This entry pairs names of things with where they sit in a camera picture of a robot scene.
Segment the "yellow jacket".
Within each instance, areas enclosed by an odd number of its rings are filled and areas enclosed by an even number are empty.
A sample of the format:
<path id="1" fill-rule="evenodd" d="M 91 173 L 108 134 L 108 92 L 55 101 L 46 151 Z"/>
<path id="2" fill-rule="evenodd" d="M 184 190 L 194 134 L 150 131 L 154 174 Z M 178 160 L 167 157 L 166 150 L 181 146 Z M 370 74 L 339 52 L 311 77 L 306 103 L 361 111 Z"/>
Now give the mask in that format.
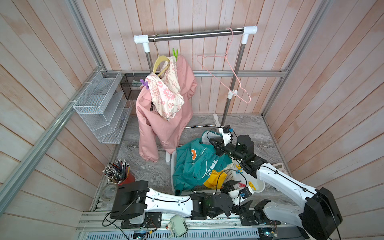
<path id="1" fill-rule="evenodd" d="M 212 171 L 210 177 L 204 182 L 204 186 L 209 189 L 221 189 L 226 178 L 227 174 L 224 171 L 217 172 L 215 170 Z"/>

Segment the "green sweatshirt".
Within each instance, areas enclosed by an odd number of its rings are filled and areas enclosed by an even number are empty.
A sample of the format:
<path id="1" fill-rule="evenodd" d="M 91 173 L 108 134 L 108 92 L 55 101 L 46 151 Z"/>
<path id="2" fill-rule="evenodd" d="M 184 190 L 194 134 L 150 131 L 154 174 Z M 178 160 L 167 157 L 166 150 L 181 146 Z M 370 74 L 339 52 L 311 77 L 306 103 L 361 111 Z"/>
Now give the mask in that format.
<path id="1" fill-rule="evenodd" d="M 225 154 L 216 154 L 216 149 L 209 142 L 213 138 L 223 139 L 222 134 L 206 131 L 200 138 L 177 148 L 172 176 L 175 195 L 180 196 L 182 192 L 199 186 L 213 190 L 222 187 L 227 178 L 223 171 L 231 168 L 233 162 Z"/>

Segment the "pink jacket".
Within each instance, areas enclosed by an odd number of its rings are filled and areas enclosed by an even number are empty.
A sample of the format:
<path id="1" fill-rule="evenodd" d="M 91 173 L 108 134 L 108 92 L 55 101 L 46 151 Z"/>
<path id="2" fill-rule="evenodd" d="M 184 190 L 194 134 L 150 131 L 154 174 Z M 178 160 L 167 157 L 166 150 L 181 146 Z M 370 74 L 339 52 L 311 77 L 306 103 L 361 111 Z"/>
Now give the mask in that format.
<path id="1" fill-rule="evenodd" d="M 142 88 L 136 102 L 136 114 L 140 130 L 140 156 L 156 163 L 159 159 L 157 144 L 160 143 L 169 154 L 179 145 L 181 134 L 193 116 L 191 99 L 198 86 L 191 66 L 183 56 L 176 61 L 181 95 L 185 103 L 175 117 L 169 121 L 156 111 L 150 90 Z"/>

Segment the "floral pink white garment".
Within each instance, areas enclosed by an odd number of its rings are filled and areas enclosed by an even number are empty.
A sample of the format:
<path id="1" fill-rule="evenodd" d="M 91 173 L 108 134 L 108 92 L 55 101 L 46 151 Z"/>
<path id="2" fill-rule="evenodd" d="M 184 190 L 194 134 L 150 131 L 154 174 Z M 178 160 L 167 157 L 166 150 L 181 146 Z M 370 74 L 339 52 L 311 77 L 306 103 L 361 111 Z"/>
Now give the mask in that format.
<path id="1" fill-rule="evenodd" d="M 165 62 L 160 64 L 155 74 L 152 72 L 146 77 L 152 103 L 159 115 L 167 121 L 173 119 L 185 103 L 181 95 L 175 58 L 168 58 L 170 59 L 170 66 L 163 75 L 157 76 Z"/>

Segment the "yellow-green plastic hanger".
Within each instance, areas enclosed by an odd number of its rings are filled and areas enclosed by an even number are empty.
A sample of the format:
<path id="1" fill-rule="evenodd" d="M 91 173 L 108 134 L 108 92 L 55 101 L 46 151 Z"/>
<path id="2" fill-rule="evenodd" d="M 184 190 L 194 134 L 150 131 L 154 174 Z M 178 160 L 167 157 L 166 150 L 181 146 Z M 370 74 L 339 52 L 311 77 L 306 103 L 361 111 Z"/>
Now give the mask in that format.
<path id="1" fill-rule="evenodd" d="M 157 60 L 155 61 L 155 63 L 154 63 L 154 67 L 153 67 L 153 71 L 152 72 L 155 74 L 157 72 L 158 67 L 163 62 L 165 62 L 165 63 L 163 65 L 163 68 L 161 69 L 161 71 L 157 74 L 158 77 L 160 77 L 161 75 L 163 75 L 167 71 L 167 69 L 170 66 L 170 64 L 169 64 L 170 59 L 167 56 L 159 56 L 157 58 Z"/>

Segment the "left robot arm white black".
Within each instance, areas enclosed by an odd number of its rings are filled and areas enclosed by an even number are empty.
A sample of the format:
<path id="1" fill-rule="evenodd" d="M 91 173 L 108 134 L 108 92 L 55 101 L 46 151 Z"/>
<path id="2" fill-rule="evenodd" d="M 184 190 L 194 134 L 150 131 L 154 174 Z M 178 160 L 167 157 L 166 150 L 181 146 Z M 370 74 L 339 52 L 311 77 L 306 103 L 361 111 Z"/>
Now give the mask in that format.
<path id="1" fill-rule="evenodd" d="M 242 194 L 238 191 L 174 196 L 149 188 L 147 181 L 137 181 L 118 187 L 109 217 L 113 220 L 131 220 L 149 212 L 158 212 L 192 220 L 206 220 L 221 214 L 228 217 L 235 214 L 241 202 Z"/>

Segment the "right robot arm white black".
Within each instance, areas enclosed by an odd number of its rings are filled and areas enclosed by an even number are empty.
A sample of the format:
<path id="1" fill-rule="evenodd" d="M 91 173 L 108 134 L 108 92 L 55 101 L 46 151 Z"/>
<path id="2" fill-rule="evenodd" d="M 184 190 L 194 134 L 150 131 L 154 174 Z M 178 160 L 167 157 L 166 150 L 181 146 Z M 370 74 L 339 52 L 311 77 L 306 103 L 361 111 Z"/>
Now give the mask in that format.
<path id="1" fill-rule="evenodd" d="M 315 240 L 328 240 L 338 231 L 343 218 L 331 191 L 313 188 L 277 170 L 254 153 L 254 142 L 248 135 L 238 136 L 235 145 L 223 138 L 212 138 L 209 142 L 219 156 L 226 154 L 237 161 L 245 173 L 273 186 L 297 204 L 293 207 L 269 200 L 260 202 L 256 211 L 267 220 L 300 227 Z"/>

